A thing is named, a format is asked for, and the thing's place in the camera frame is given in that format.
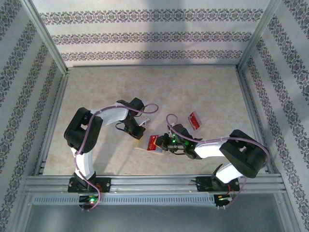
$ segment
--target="aluminum frame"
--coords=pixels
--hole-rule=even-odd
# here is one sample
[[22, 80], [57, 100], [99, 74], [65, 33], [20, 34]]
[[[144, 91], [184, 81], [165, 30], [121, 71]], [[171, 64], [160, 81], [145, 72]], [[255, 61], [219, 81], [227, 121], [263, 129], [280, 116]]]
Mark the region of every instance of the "aluminum frame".
[[[211, 192], [197, 192], [191, 180], [210, 175], [117, 175], [110, 177], [111, 191], [103, 193], [100, 204], [109, 205], [201, 205], [214, 207]], [[78, 203], [78, 193], [68, 193], [71, 176], [29, 176], [26, 180], [18, 215], [12, 231], [25, 231], [34, 205], [72, 205]], [[286, 232], [299, 232], [299, 226], [286, 194], [281, 174], [258, 174], [248, 179], [242, 194], [274, 194]]]

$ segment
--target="small red object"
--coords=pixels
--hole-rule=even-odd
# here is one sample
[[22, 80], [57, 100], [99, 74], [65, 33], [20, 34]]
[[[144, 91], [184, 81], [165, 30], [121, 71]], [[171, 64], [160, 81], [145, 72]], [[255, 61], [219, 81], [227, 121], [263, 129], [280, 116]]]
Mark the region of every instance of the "small red object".
[[193, 127], [193, 130], [197, 130], [198, 128], [200, 128], [200, 126], [202, 125], [201, 120], [199, 119], [196, 111], [193, 111], [190, 116], [188, 117], [189, 122], [191, 124], [191, 126]]
[[159, 135], [151, 135], [149, 138], [149, 143], [147, 147], [147, 151], [155, 151], [157, 146], [155, 145], [155, 140], [159, 137]]

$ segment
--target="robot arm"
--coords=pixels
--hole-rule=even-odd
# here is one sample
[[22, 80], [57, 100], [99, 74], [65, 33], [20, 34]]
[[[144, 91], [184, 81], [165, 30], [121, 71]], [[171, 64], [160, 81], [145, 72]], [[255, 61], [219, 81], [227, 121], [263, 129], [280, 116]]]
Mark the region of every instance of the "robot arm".
[[[131, 101], [130, 103], [124, 100], [120, 100], [117, 101], [117, 103], [115, 103], [113, 106], [120, 105], [127, 106], [139, 111], [143, 110], [144, 108], [142, 101], [138, 98], [133, 99], [133, 101]], [[76, 151], [80, 149], [83, 139], [85, 137], [86, 129], [84, 129], [82, 125], [88, 126], [91, 116], [96, 111], [97, 110], [87, 110], [83, 107], [78, 109], [71, 123], [66, 129], [64, 133], [64, 138], [67, 140], [68, 145], [71, 147], [71, 151], [73, 154], [76, 154]], [[78, 155], [76, 157], [79, 171], [75, 170], [74, 176], [82, 185], [86, 186], [87, 184], [84, 182], [82, 176], [80, 175], [80, 172], [87, 180], [95, 176], [95, 170], [92, 164], [92, 149], [97, 143], [100, 129], [113, 122], [120, 121], [125, 125], [123, 129], [124, 132], [128, 133], [136, 139], [140, 139], [143, 136], [143, 132], [145, 131], [145, 128], [141, 125], [147, 122], [149, 119], [141, 117], [137, 118], [138, 121], [136, 121], [136, 115], [137, 112], [128, 110], [126, 108], [112, 108], [105, 110], [94, 117], [90, 125], [89, 134], [83, 152], [81, 155]]]
[[[177, 124], [172, 128], [181, 135], [192, 138], [182, 124]], [[230, 137], [254, 141], [253, 138], [240, 130], [234, 130]], [[243, 141], [228, 140], [212, 144], [195, 143], [176, 134], [169, 137], [165, 133], [157, 138], [155, 145], [176, 155], [187, 155], [191, 159], [200, 160], [207, 157], [226, 157], [230, 163], [221, 169], [217, 169], [213, 174], [213, 181], [220, 185], [227, 184], [241, 176], [255, 178], [267, 160], [267, 155], [261, 148]]]

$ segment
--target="marble-pattern floor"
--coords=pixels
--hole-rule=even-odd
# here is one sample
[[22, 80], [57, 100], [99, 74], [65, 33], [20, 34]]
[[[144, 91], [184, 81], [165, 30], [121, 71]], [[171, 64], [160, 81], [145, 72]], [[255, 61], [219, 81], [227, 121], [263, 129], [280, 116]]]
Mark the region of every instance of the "marble-pattern floor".
[[[71, 175], [73, 156], [63, 133], [80, 107], [99, 109], [117, 100], [139, 98], [160, 109], [149, 115], [147, 131], [167, 132], [166, 115], [174, 113], [196, 138], [218, 138], [240, 129], [253, 130], [232, 66], [135, 66], [73, 68], [49, 149], [45, 175]], [[196, 111], [203, 123], [193, 132], [187, 117]], [[225, 158], [192, 160], [171, 153], [135, 149], [137, 140], [116, 130], [115, 123], [101, 129], [93, 149], [97, 174], [210, 174]]]

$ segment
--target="patterned wallpaper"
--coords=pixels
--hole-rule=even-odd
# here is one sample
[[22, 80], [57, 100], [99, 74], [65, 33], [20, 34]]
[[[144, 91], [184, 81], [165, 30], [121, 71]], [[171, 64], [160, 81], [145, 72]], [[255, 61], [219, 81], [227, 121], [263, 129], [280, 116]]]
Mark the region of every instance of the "patterned wallpaper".
[[19, 0], [0, 3], [0, 232], [33, 173], [62, 74]]
[[71, 67], [237, 64], [269, 0], [33, 2]]
[[243, 75], [302, 231], [309, 231], [309, 8], [278, 6]]

